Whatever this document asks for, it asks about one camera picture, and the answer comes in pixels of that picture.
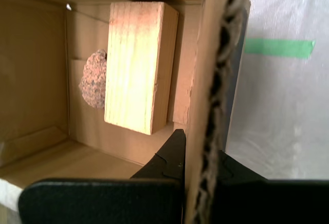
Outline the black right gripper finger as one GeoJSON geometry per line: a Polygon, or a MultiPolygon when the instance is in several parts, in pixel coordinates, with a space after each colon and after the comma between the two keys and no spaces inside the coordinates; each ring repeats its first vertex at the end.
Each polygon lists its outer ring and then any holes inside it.
{"type": "Polygon", "coordinates": [[[181,223],[186,135],[176,129],[127,180],[45,179],[19,196],[22,223],[181,223]]]}
{"type": "Polygon", "coordinates": [[[328,223],[327,180],[270,180],[219,152],[211,223],[328,223]]]}

